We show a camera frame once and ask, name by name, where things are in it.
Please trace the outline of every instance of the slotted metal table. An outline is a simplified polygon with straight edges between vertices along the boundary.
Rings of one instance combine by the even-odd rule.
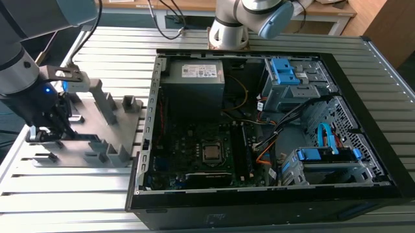
[[[73,47],[88,32],[81,32]],[[164,30],[173,35],[175,30]],[[207,32],[192,30],[169,41],[154,29],[97,28],[76,64],[90,78],[100,78],[114,98],[134,95],[146,104],[156,49],[205,49]],[[392,148],[415,178],[415,94],[371,42],[359,37],[283,34],[264,40],[251,34],[251,49],[327,52],[335,58],[377,122]],[[0,166],[0,229],[2,232],[148,231],[124,212],[130,168],[41,168],[30,158],[24,127]],[[141,142],[137,128],[134,153]],[[237,231],[412,232],[415,202],[376,210],[347,222],[244,228]],[[215,229],[225,232],[229,229]]]

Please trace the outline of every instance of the metal mesh panel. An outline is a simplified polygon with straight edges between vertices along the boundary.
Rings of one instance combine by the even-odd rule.
[[[308,146],[316,147],[319,145],[317,127],[321,122],[325,122],[331,125],[331,128],[335,128],[335,134],[340,136],[343,145],[357,148],[363,156],[361,161],[373,164],[373,174],[384,174],[363,135],[349,132],[349,130],[357,129],[357,124],[341,97],[335,97],[328,103],[319,102],[312,107],[308,107],[303,114],[301,122],[305,128],[304,137]]]

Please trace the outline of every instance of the floor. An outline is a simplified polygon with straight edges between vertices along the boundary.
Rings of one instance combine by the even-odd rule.
[[[211,17],[188,17],[187,24],[189,29],[205,29],[212,24]],[[179,29],[181,24],[173,18],[165,19],[166,27]],[[153,23],[149,15],[124,15],[124,14],[102,14],[101,26],[106,27],[140,27],[153,28]],[[69,28],[58,32],[56,42],[52,46],[49,56],[41,65],[58,66],[66,52],[73,44],[78,34],[77,28]],[[25,41],[22,46],[33,58],[42,50],[49,40],[50,35],[42,36],[33,40]],[[397,72],[415,89],[415,53],[408,58],[407,62],[399,67]],[[12,111],[0,102],[0,130],[18,132],[24,125],[24,121],[12,113]],[[10,142],[16,135],[0,133],[0,163],[10,148]]]

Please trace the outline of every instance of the brown wall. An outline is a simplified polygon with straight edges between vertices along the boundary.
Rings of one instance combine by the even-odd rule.
[[[365,35],[393,67],[415,50],[415,0],[348,0],[357,12],[343,35]]]
[[[357,15],[349,20],[343,35],[363,35],[385,2],[387,0],[348,0]]]
[[[415,50],[415,0],[388,0],[364,35],[399,67]]]

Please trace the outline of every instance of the open computer chassis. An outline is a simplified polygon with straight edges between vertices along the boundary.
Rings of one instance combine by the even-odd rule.
[[[199,59],[269,59],[272,57],[315,57],[329,75],[369,150],[389,181],[389,185],[320,186],[287,188],[280,186],[244,191],[211,190],[144,194],[136,177],[149,160],[150,140],[144,139],[130,173],[126,212],[132,212],[153,230],[217,228],[293,223],[333,222],[351,219],[388,205],[408,202],[415,197],[415,183],[401,165],[373,118],[331,54],[267,51],[158,50],[146,111],[157,103],[160,73],[172,56]]]

